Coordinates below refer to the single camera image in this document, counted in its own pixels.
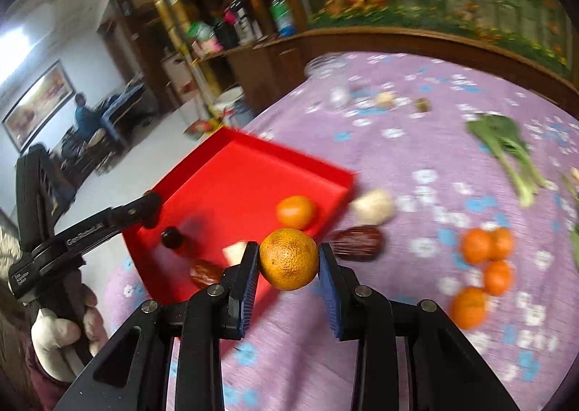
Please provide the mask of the white gloved left hand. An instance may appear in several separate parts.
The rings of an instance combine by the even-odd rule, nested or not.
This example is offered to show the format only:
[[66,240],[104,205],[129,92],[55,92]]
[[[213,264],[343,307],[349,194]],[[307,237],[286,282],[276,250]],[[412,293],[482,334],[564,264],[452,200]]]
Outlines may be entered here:
[[52,379],[69,384],[76,379],[83,363],[73,345],[84,335],[89,351],[95,356],[108,340],[103,318],[96,308],[96,294],[87,285],[81,287],[85,311],[83,326],[58,318],[48,308],[41,308],[31,327],[31,343],[38,362]]

